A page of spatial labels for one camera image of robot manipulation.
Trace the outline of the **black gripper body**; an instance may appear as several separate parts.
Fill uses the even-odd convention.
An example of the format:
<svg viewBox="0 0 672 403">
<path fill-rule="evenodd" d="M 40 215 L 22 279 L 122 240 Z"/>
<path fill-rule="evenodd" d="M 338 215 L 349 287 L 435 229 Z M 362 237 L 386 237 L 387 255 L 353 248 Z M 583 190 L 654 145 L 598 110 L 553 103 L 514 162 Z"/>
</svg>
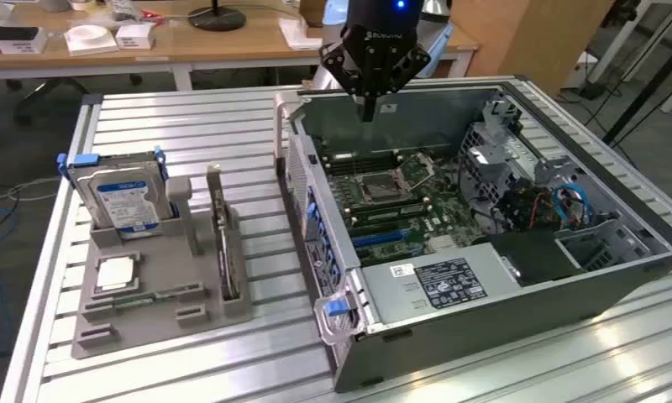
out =
<svg viewBox="0 0 672 403">
<path fill-rule="evenodd" d="M 363 84 L 369 83 L 370 46 L 403 46 L 406 50 L 410 50 L 419 44 L 417 26 L 423 5 L 422 1 L 413 0 L 351 1 L 349 3 L 342 43 L 355 67 L 363 74 Z"/>
</svg>

